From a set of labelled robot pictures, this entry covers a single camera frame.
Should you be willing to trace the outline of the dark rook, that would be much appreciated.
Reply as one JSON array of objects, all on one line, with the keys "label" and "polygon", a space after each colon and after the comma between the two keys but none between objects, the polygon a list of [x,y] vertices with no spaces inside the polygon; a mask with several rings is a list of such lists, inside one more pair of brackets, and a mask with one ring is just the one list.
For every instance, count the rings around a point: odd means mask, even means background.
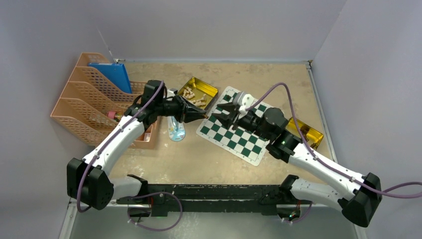
[{"label": "dark rook", "polygon": [[229,102],[229,101],[230,101],[230,99],[231,99],[231,96],[229,96],[229,95],[225,95],[223,99],[224,99],[225,101]]}]

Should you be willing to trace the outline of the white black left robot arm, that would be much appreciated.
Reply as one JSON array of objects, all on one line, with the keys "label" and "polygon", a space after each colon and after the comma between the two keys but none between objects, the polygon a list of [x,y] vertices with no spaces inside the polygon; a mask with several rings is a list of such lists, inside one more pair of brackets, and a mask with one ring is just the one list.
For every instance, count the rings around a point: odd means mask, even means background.
[{"label": "white black left robot arm", "polygon": [[78,212],[101,210],[111,200],[124,197],[137,204],[148,199],[148,190],[139,177],[126,176],[112,182],[109,174],[122,154],[159,117],[189,123],[207,118],[207,112],[182,96],[167,96],[163,81],[149,80],[111,133],[82,159],[72,158],[67,164],[67,194],[76,200]]}]

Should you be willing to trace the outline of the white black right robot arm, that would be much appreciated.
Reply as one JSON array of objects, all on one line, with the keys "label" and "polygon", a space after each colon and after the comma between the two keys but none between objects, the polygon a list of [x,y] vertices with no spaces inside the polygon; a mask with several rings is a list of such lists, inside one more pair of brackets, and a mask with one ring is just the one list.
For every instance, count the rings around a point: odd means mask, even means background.
[{"label": "white black right robot arm", "polygon": [[300,167],[325,184],[305,185],[298,176],[288,176],[280,188],[280,198],[287,203],[313,201],[332,207],[353,224],[369,226],[382,201],[381,180],[373,174],[353,172],[318,152],[286,129],[288,120],[279,108],[268,108],[262,116],[253,111],[242,115],[234,103],[220,104],[226,113],[213,113],[226,129],[241,127],[268,141],[267,151],[276,159]]}]

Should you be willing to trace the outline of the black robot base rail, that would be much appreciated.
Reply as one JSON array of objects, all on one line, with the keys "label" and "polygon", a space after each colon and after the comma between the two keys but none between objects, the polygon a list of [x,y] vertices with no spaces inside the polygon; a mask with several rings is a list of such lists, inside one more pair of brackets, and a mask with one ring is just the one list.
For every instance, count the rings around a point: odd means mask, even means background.
[{"label": "black robot base rail", "polygon": [[149,184],[142,187],[140,195],[146,199],[125,197],[118,204],[135,206],[144,204],[152,209],[152,216],[165,217],[169,212],[202,213],[260,213],[264,216],[288,216],[297,200],[282,191],[280,185],[206,185],[206,184]]}]

